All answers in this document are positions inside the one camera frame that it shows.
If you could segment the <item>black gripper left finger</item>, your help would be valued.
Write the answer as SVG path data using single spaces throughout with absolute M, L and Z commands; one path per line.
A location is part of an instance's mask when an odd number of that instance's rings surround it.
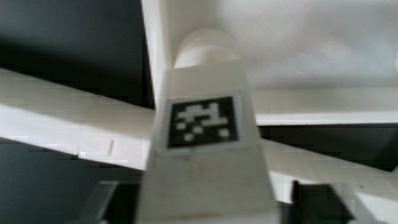
M 104 181 L 93 190 L 75 224 L 136 224 L 141 184 Z

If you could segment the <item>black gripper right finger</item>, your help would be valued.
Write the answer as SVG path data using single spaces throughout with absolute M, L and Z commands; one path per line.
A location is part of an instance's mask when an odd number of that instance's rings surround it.
M 345 184 L 294 182 L 288 224 L 381 224 Z

